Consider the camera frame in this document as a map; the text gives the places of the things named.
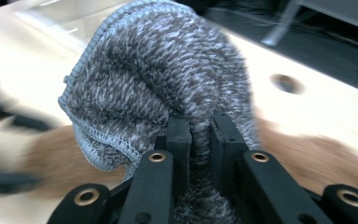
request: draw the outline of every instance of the black plastic bracket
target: black plastic bracket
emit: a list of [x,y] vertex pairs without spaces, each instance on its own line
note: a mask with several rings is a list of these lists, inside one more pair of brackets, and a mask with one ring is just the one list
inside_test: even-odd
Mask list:
[[334,223],[358,224],[358,189],[330,185],[324,189],[320,206]]
[[182,116],[172,112],[167,124],[165,149],[172,153],[175,169],[173,170],[173,194],[184,195],[190,178],[190,126]]
[[133,177],[118,224],[173,223],[172,174],[170,152],[146,152]]
[[229,115],[215,112],[211,132],[211,173],[213,186],[223,197],[234,197],[237,188],[234,183],[235,163],[248,151],[245,140]]
[[48,224],[106,223],[109,189],[104,185],[85,184],[71,190],[52,213]]
[[240,199],[257,204],[265,223],[333,223],[271,154],[246,151],[238,168]]

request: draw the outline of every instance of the black clamp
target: black clamp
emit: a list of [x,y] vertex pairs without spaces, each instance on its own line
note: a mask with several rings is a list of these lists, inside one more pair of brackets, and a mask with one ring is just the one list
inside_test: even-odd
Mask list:
[[33,189],[40,179],[22,173],[0,172],[0,194],[13,194]]
[[3,105],[0,105],[0,119],[5,119],[8,117],[13,117],[13,121],[11,123],[13,126],[34,129],[40,132],[46,132],[52,128],[43,120],[35,119],[30,116],[24,116],[22,114],[8,112],[5,110]]
[[[132,179],[110,191],[95,184],[72,190],[48,223],[173,223],[174,198],[188,187],[191,135],[177,114],[167,128]],[[225,113],[213,115],[211,144],[213,184],[234,199],[243,223],[358,223],[358,189],[332,185],[319,196],[301,188],[271,154],[249,150]]]

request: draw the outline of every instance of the heathered yarn fabric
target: heathered yarn fabric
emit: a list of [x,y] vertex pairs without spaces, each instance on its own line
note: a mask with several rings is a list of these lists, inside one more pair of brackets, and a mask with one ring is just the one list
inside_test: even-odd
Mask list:
[[213,24],[172,1],[134,1],[96,31],[59,104],[76,140],[101,170],[127,166],[130,178],[171,111],[192,134],[190,188],[175,202],[175,223],[238,223],[232,203],[212,186],[210,127],[226,112],[259,149],[243,59]]

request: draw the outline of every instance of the light wood surface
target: light wood surface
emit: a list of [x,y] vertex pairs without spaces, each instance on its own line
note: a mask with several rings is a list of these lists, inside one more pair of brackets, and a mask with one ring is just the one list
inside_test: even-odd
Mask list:
[[[273,153],[306,188],[321,193],[325,185],[337,182],[358,188],[358,90],[225,32],[246,58],[263,148]],[[53,118],[59,127],[69,125],[57,97],[64,88],[63,77],[69,74],[81,52],[82,49],[68,49],[59,39],[52,39],[42,30],[19,20],[13,16],[12,9],[0,8],[0,92],[4,93],[0,94],[0,100],[13,100],[16,103],[11,107],[13,110]],[[296,83],[296,93],[278,89],[273,82],[277,74],[291,78]],[[6,121],[0,123],[0,168],[34,167],[37,173],[50,175],[52,180],[62,181],[65,176],[71,179],[68,170],[73,164],[62,166],[62,171],[60,167],[50,166],[54,161],[52,155],[65,158],[71,155],[71,150],[76,151],[76,162],[84,165],[76,145],[72,142],[73,147],[66,147],[74,140],[67,127],[40,135],[24,130],[11,132],[13,130],[6,129],[5,124]],[[57,140],[55,146],[59,146],[59,137],[62,147],[68,151],[55,150],[59,154],[37,159],[41,155],[38,150],[46,152],[43,148],[51,147],[48,144],[54,142],[51,138]],[[53,168],[51,173],[41,170],[42,166],[32,165],[38,160],[47,162],[47,166]],[[62,191],[67,188],[65,183],[61,187]],[[50,194],[52,192],[46,189],[45,185],[39,194],[35,191],[0,197],[0,223],[46,223],[60,201],[53,197],[57,196],[54,192]]]
[[63,126],[42,134],[24,154],[17,171],[40,178],[30,193],[36,198],[63,198],[70,190],[87,183],[100,183],[108,188],[119,185],[124,168],[103,172],[92,166],[74,137],[72,126]]
[[[319,194],[331,184],[358,188],[358,90],[236,35],[231,39],[247,58],[263,149]],[[295,92],[277,86],[282,77]]]

